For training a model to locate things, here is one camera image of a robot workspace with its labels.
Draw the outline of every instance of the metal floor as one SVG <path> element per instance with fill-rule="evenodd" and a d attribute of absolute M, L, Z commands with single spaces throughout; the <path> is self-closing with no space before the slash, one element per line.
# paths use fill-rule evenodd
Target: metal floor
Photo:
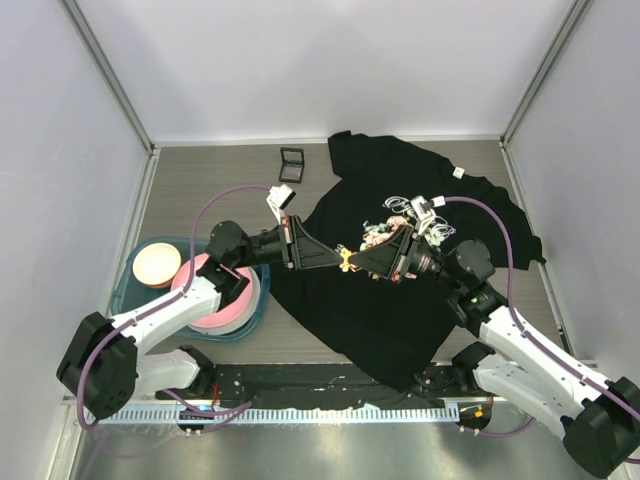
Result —
<path fill-rule="evenodd" d="M 505 402 L 494 412 L 490 431 L 512 431 L 527 421 Z M 537 423 L 507 439 L 460 433 L 450 423 L 230 426 L 201 438 L 176 437 L 137 455 L 176 431 L 174 425 L 98 427 L 83 435 L 70 480 L 593 478 Z"/>
<path fill-rule="evenodd" d="M 515 202 L 497 141 L 420 142 L 417 145 L 448 157 L 469 175 L 486 176 L 495 185 L 505 187 Z M 189 236 L 193 218 L 200 207 L 222 190 L 243 184 L 278 184 L 280 146 L 286 145 L 163 148 L 140 241 L 156 235 Z M 294 185 L 297 196 L 287 211 L 304 219 L 339 178 L 331 171 L 326 144 L 292 146 L 305 149 L 306 166 L 303 183 Z M 211 226 L 224 219 L 233 219 L 249 233 L 275 225 L 264 192 L 241 192 L 222 199 L 204 217 L 199 237 L 207 237 Z M 532 264 L 528 272 L 516 273 L 514 286 L 518 308 L 531 324 L 560 344 L 538 268 Z M 506 272 L 499 271 L 492 283 L 504 293 Z M 450 360 L 472 341 L 473 337 L 466 331 L 454 330 L 435 360 Z M 169 338 L 154 352 L 170 351 L 184 342 L 184 339 Z M 307 332 L 273 298 L 261 325 L 241 342 L 191 343 L 217 363 L 348 361 Z"/>

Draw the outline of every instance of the metal frame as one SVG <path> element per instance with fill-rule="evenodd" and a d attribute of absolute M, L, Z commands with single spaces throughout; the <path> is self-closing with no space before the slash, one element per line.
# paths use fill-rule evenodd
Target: metal frame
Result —
<path fill-rule="evenodd" d="M 507 171 L 509 173 L 509 177 L 511 179 L 511 183 L 513 184 L 513 188 L 516 194 L 516 201 L 518 205 L 525 211 L 528 212 L 526 196 L 524 193 L 524 188 L 522 186 L 522 182 L 520 181 L 520 175 L 518 173 L 517 167 L 513 161 L 513 153 L 510 148 L 510 142 L 513 140 L 516 135 L 518 129 L 522 125 L 527 113 L 533 106 L 538 94 L 542 90 L 544 84 L 547 79 L 551 75 L 553 68 L 557 65 L 562 53 L 565 50 L 565 47 L 568 45 L 571 37 L 576 31 L 577 27 L 580 25 L 582 20 L 584 19 L 586 13 L 589 10 L 589 7 L 593 4 L 593 0 L 574 0 L 571 7 L 567 11 L 565 18 L 560 24 L 560 28 L 553 38 L 551 45 L 547 49 L 547 52 L 544 55 L 536 74 L 533 76 L 527 90 L 525 91 L 518 107 L 516 108 L 507 128 L 500 139 L 500 148 L 502 150 L 502 157 L 504 158 L 504 162 L 507 166 Z M 533 230 L 535 232 L 535 224 L 527 213 L 527 217 L 529 217 L 529 223 L 533 226 Z M 562 316 L 562 312 L 559 306 L 558 298 L 555 294 L 554 290 L 554 282 L 551 279 L 551 275 L 549 273 L 549 269 L 546 265 L 539 263 L 538 268 L 540 269 L 540 275 L 542 277 L 542 282 L 544 284 L 545 290 L 549 297 L 549 304 L 551 305 L 551 311 L 556 320 L 556 325 L 558 326 L 558 331 L 560 332 L 560 338 L 564 345 L 565 350 L 573 354 L 573 348 L 571 346 L 571 342 L 569 340 L 570 331 L 567 328 L 567 323 Z"/>
<path fill-rule="evenodd" d="M 158 167 L 158 158 L 160 157 L 160 149 L 154 149 L 151 155 L 147 157 L 138 188 L 136 189 L 136 198 L 131 208 L 131 214 L 129 217 L 129 223 L 125 230 L 125 237 L 118 250 L 118 261 L 116 262 L 116 270 L 113 273 L 113 283 L 109 293 L 113 292 L 118 286 L 118 280 L 124 271 L 124 267 L 127 261 L 129 253 L 135 248 L 138 243 L 138 237 L 140 236 L 140 229 L 142 228 L 142 220 L 144 219 L 144 212 L 147 209 L 147 203 L 149 201 L 149 195 L 151 195 L 151 186 L 153 184 L 153 178 L 156 174 Z M 110 314 L 109 305 L 105 305 L 105 313 Z"/>
<path fill-rule="evenodd" d="M 553 67 L 558 63 L 558 60 L 571 39 L 573 32 L 584 18 L 592 3 L 593 0 L 574 0 L 573 4 L 569 8 L 569 11 L 560 24 L 560 28 L 553 38 L 549 49 L 543 57 L 542 63 L 538 67 L 536 74 L 533 76 L 531 83 L 529 83 L 527 90 L 522 96 L 516 111 L 507 125 L 504 135 L 502 135 L 501 141 L 505 145 L 508 145 L 513 139 L 513 136 L 538 96 L 538 93 L 549 77 Z"/>
<path fill-rule="evenodd" d="M 140 140 L 140 143 L 142 143 L 142 146 L 147 154 L 151 155 L 151 153 L 153 152 L 153 142 L 149 138 L 149 134 L 145 130 L 144 125 L 142 125 L 140 117 L 133 108 L 129 97 L 127 96 L 124 88 L 122 87 L 122 84 L 120 83 L 120 80 L 118 80 L 117 75 L 111 67 L 111 64 L 109 63 L 104 50 L 102 50 L 100 42 L 98 42 L 98 39 L 93 33 L 93 30 L 91 29 L 87 18 L 84 16 L 84 13 L 82 13 L 82 9 L 78 5 L 78 2 L 76 0 L 58 1 L 60 2 L 60 5 L 64 9 L 64 11 L 67 13 L 69 20 L 73 24 L 73 27 L 80 36 L 82 43 L 89 52 L 93 63 L 102 75 L 102 78 L 109 87 L 109 90 L 111 90 L 113 97 L 122 109 L 122 113 L 124 113 L 124 116 L 131 124 L 131 127 L 138 137 L 138 140 Z"/>
<path fill-rule="evenodd" d="M 397 135 L 405 142 L 459 142 L 472 140 L 494 140 L 500 141 L 501 136 L 497 134 L 486 135 Z M 158 141 L 157 148 L 173 147 L 231 147 L 236 145 L 300 145 L 309 143 L 327 143 L 327 137 L 312 138 L 248 138 L 241 140 L 212 140 L 212 141 Z"/>
<path fill-rule="evenodd" d="M 76 420 L 76 409 L 71 405 L 61 408 L 66 410 L 64 425 L 46 477 L 48 480 L 69 479 L 82 436 L 82 429 Z"/>

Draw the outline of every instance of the white wall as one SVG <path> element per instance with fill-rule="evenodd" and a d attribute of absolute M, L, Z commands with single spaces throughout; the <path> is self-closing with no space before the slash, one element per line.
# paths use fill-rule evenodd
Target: white wall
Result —
<path fill-rule="evenodd" d="M 571 0 L 80 0 L 156 141 L 500 134 Z"/>
<path fill-rule="evenodd" d="M 640 382 L 640 2 L 596 1 L 513 142 L 582 358 Z"/>
<path fill-rule="evenodd" d="M 0 2 L 0 477 L 44 478 L 56 368 L 102 309 L 144 153 L 58 2 Z"/>

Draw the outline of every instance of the t-shirt sleeve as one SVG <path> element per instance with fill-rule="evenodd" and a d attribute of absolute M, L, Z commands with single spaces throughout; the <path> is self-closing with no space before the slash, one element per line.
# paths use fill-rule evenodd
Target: t-shirt sleeve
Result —
<path fill-rule="evenodd" d="M 328 139 L 333 173 L 341 178 L 378 169 L 386 164 L 387 153 L 393 148 L 395 137 L 352 135 L 350 130 Z"/>
<path fill-rule="evenodd" d="M 542 242 L 533 235 L 526 214 L 511 202 L 509 193 L 502 187 L 493 186 L 488 180 L 476 182 L 474 188 L 465 192 L 467 196 L 476 198 L 488 205 L 502 219 L 513 247 L 514 267 L 528 270 L 529 262 L 536 260 L 544 263 Z M 455 218 L 459 231 L 452 237 L 452 242 L 445 243 L 445 250 L 450 250 L 463 240 L 478 238 L 489 248 L 491 263 L 496 267 L 507 266 L 507 248 L 502 232 L 485 212 L 474 205 L 448 204 L 440 209 L 441 214 Z"/>

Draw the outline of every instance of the black t-shirt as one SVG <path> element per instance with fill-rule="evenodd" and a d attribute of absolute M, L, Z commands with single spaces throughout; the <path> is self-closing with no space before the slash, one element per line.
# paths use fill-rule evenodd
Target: black t-shirt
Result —
<path fill-rule="evenodd" d="M 464 195 L 485 202 L 503 219 L 511 235 L 515 266 L 527 269 L 542 258 L 524 212 L 507 191 L 484 177 L 453 176 L 446 158 L 395 137 L 336 134 L 329 139 L 333 171 L 342 180 L 318 202 L 304 222 L 324 244 L 357 251 L 363 223 L 385 223 L 402 209 L 402 199 L 417 195 Z M 494 265 L 506 266 L 499 228 L 473 205 L 451 204 L 437 210 L 456 233 L 443 251 L 469 238 L 482 240 Z M 455 315 L 447 305 L 449 290 L 426 279 L 400 284 L 373 280 L 364 271 L 339 268 L 291 272 L 272 268 L 271 293 L 298 322 L 333 350 L 379 382 L 406 390 L 447 338 Z"/>

